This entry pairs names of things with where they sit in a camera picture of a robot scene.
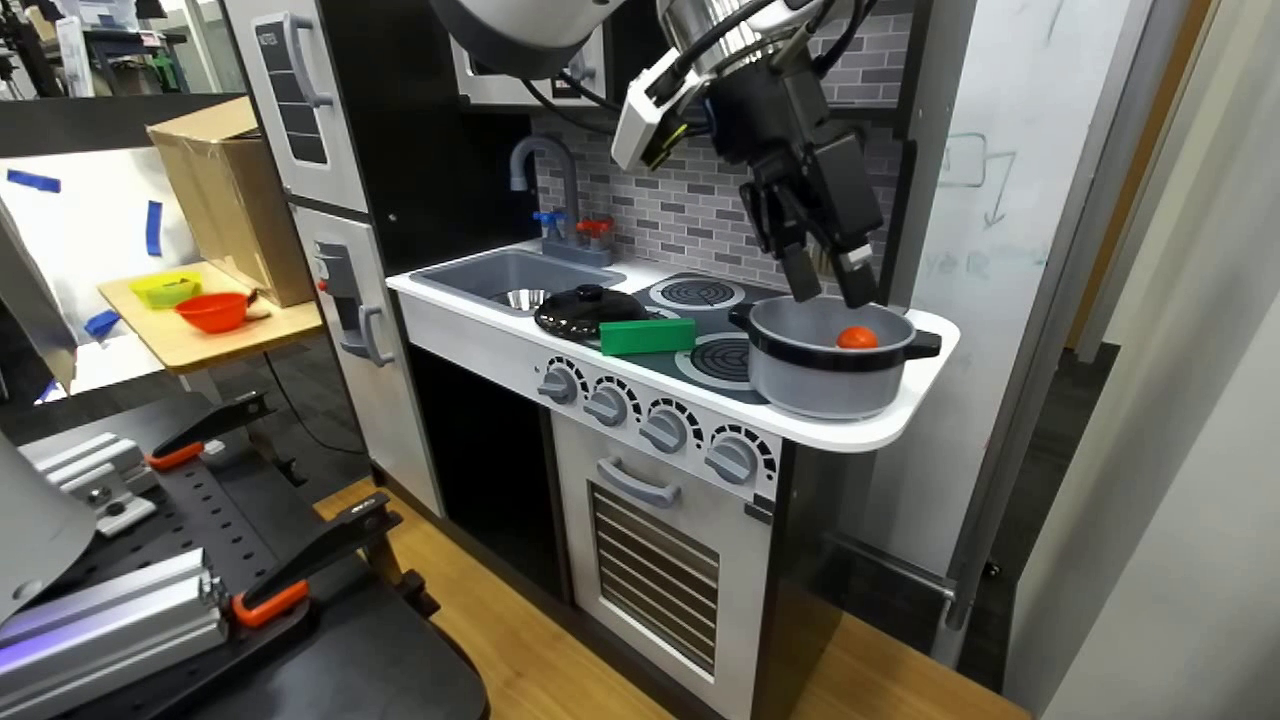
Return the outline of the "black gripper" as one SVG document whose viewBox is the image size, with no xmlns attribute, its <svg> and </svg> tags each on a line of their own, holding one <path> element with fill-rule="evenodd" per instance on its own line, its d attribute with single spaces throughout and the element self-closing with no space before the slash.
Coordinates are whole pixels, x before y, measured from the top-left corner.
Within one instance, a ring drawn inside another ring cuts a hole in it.
<svg viewBox="0 0 1280 720">
<path fill-rule="evenodd" d="M 759 61 L 727 72 L 706 93 L 712 149 L 747 168 L 738 187 L 747 220 L 769 253 L 778 253 L 795 299 L 821 298 L 798 234 L 835 257 L 846 309 L 879 298 L 868 235 L 885 225 L 858 137 L 831 116 L 808 56 Z"/>
</svg>

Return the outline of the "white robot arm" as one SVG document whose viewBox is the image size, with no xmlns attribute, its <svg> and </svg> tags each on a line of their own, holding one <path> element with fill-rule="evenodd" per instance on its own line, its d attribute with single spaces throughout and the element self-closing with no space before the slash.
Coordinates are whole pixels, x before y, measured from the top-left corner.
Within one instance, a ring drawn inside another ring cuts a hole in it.
<svg viewBox="0 0 1280 720">
<path fill-rule="evenodd" d="M 478 64 L 546 79 L 627 0 L 426 0 Z M 665 56 L 623 88 L 610 130 L 621 168 L 660 168 L 694 132 L 744 166 L 738 201 L 795 299 L 821 291 L 821 244 L 846 309 L 879 298 L 872 234 L 885 225 L 863 143 L 823 95 L 852 41 L 855 0 L 651 0 Z"/>
</svg>

